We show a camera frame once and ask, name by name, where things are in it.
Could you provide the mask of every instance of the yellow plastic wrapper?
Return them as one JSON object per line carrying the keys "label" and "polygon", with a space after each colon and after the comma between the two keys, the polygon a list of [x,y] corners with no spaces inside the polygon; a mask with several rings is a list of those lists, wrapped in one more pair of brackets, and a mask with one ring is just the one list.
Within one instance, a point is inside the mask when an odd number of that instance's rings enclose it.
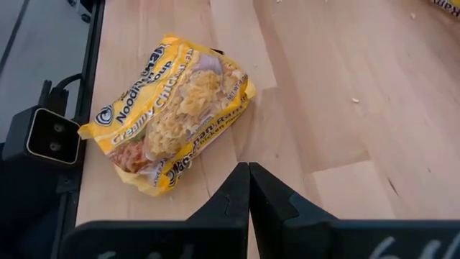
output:
{"label": "yellow plastic wrapper", "polygon": [[166,35],[141,78],[78,134],[94,138],[123,182],[157,196],[178,183],[254,95],[253,83],[234,61]]}
{"label": "yellow plastic wrapper", "polygon": [[450,13],[456,18],[460,18],[460,0],[430,0],[433,4],[439,6],[444,11]]}

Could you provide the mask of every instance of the ramen noodle block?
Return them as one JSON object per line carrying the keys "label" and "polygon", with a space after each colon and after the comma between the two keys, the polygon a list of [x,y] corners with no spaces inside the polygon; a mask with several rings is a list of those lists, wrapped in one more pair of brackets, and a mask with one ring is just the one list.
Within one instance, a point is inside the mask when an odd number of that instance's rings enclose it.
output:
{"label": "ramen noodle block", "polygon": [[157,196],[178,183],[192,159],[254,95],[254,85],[234,61],[167,35],[140,79],[78,134],[98,143],[123,182]]}

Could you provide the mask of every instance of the gray floor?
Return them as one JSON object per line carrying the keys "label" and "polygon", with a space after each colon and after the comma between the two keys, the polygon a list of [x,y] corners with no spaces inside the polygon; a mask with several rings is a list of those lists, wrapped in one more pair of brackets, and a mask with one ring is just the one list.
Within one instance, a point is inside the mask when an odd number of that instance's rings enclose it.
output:
{"label": "gray floor", "polygon": [[[23,0],[0,0],[0,56],[16,23]],[[0,142],[12,117],[37,104],[45,79],[53,85],[80,73],[89,24],[66,0],[30,0],[0,74]],[[78,83],[68,86],[67,117],[73,117]]]}

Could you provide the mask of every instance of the camera lens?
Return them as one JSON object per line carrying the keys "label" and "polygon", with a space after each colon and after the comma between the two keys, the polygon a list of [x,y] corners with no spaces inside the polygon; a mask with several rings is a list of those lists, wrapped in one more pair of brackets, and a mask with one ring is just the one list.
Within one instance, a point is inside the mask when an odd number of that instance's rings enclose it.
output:
{"label": "camera lens", "polygon": [[60,146],[59,143],[57,143],[57,142],[51,142],[51,143],[50,143],[50,149],[51,149],[52,151],[59,151],[60,148],[61,148],[61,146]]}
{"label": "camera lens", "polygon": [[59,132],[59,133],[63,132],[64,131],[64,126],[62,124],[56,123],[55,124],[55,131]]}

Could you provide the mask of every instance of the wooden table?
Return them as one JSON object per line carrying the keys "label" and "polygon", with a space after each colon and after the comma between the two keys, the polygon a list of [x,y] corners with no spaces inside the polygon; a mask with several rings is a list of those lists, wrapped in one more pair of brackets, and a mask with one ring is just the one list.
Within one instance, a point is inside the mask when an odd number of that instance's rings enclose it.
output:
{"label": "wooden table", "polygon": [[[435,6],[108,0],[92,115],[137,80],[167,32],[225,51],[257,99],[159,198],[123,184],[89,141],[77,224],[186,219],[238,161],[339,218],[460,217],[460,24]],[[249,246],[256,257],[253,237]]]}

